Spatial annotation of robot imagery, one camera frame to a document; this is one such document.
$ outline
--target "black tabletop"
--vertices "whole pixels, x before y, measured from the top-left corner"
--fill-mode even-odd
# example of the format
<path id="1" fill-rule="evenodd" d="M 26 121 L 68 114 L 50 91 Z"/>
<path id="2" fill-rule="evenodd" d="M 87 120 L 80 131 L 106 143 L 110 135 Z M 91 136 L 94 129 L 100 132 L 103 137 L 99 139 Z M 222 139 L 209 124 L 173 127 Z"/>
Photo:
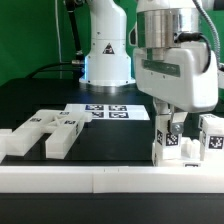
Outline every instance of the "black tabletop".
<path id="1" fill-rule="evenodd" d="M 44 135 L 24 156 L 2 166 L 151 166 L 155 112 L 137 89 L 116 95 L 81 90 L 71 80 L 14 79 L 0 87 L 0 128 L 16 129 L 39 109 L 66 104 L 144 105 L 150 120 L 93 120 L 64 160 L 47 160 Z M 223 114 L 219 103 L 214 113 Z M 189 114 L 184 135 L 198 138 L 198 114 Z M 0 194 L 1 223 L 163 224 L 223 223 L 222 194 Z"/>

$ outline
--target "green backdrop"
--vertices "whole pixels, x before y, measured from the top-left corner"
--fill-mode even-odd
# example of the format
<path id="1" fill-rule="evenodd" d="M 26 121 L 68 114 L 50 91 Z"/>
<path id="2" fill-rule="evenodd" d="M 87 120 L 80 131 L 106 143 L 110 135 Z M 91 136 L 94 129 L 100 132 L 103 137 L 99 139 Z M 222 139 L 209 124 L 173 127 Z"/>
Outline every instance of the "green backdrop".
<path id="1" fill-rule="evenodd" d="M 135 23 L 136 2 L 115 0 L 127 13 L 127 35 Z M 58 0 L 59 24 L 62 41 L 62 59 L 74 58 L 75 47 L 69 18 Z M 76 18 L 85 54 L 90 50 L 90 15 L 88 6 L 76 10 Z M 133 47 L 127 45 L 131 56 Z M 55 0 L 0 1 L 0 85 L 6 81 L 25 77 L 40 66 L 59 61 L 55 22 Z M 37 77 L 57 77 L 57 73 L 39 74 Z M 64 73 L 64 78 L 71 78 Z"/>

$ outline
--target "robot logo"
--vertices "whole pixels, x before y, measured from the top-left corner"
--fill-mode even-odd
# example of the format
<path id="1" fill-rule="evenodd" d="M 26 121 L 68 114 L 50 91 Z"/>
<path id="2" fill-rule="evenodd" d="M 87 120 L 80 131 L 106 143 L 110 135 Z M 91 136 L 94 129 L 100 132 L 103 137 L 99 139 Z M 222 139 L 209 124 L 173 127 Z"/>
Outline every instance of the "robot logo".
<path id="1" fill-rule="evenodd" d="M 114 50 L 110 43 L 104 49 L 103 54 L 114 54 Z"/>

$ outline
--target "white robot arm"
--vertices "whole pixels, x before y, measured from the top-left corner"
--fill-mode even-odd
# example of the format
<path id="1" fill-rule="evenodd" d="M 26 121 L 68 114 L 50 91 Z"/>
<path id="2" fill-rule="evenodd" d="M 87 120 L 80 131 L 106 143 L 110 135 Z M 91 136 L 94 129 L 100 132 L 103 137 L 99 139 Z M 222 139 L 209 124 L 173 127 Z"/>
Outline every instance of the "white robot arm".
<path id="1" fill-rule="evenodd" d="M 134 53 L 138 88 L 186 112 L 212 110 L 218 100 L 216 58 L 201 42 L 177 42 L 175 35 L 198 32 L 192 0 L 139 0 L 138 47 Z"/>
<path id="2" fill-rule="evenodd" d="M 135 84 L 126 53 L 127 16 L 113 0 L 86 0 L 91 15 L 91 51 L 85 58 L 81 86 L 100 92 Z"/>

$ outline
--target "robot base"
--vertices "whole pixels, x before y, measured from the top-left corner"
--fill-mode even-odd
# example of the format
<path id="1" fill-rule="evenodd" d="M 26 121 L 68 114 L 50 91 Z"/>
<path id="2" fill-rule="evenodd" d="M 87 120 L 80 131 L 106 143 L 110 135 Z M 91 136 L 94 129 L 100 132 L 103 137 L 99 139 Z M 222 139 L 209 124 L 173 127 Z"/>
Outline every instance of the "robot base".
<path id="1" fill-rule="evenodd" d="M 91 85 L 89 83 L 80 81 L 79 86 L 81 89 L 86 89 L 93 92 L 112 93 L 112 94 L 116 94 L 116 93 L 137 88 L 135 81 L 133 83 L 122 85 L 122 86 L 98 86 L 98 85 Z"/>

